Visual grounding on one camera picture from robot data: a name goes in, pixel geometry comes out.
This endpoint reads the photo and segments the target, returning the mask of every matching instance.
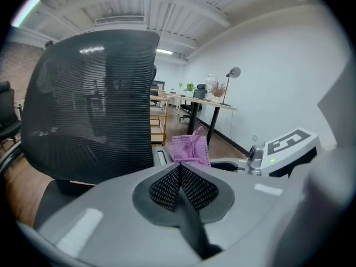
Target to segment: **pink towel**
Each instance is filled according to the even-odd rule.
[[[199,127],[192,135],[172,137],[170,149],[175,162],[194,162],[210,166],[206,136],[200,136],[201,131],[202,127]]]

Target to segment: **air vent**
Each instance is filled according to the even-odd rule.
[[[107,17],[107,18],[101,18],[97,19],[96,25],[103,25],[103,24],[108,24],[108,23],[145,23],[145,17],[144,16],[114,16],[114,17]]]

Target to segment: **white wall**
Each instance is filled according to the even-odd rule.
[[[342,72],[350,55],[343,32],[321,6],[300,6],[251,19],[193,53],[185,83],[205,83],[213,73],[226,82],[233,67],[226,103],[234,113],[232,138],[246,150],[301,126],[316,132],[324,148],[335,138],[317,103]],[[214,108],[200,118],[210,123]],[[220,110],[215,128],[230,137],[231,111]]]
[[[165,91],[170,92],[174,88],[179,90],[179,83],[184,81],[184,65],[178,65],[172,62],[157,60],[157,75],[155,80],[165,82]]]

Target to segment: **white device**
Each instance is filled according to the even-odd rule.
[[[296,128],[266,142],[264,147],[253,146],[248,166],[254,175],[290,176],[295,166],[311,162],[318,151],[319,136],[303,128]]]

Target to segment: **ceiling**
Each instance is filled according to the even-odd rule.
[[[99,18],[144,16],[142,26],[161,35],[159,48],[173,51],[176,58],[185,59],[211,38],[246,19],[310,1],[41,0],[21,27],[60,41],[94,31]]]

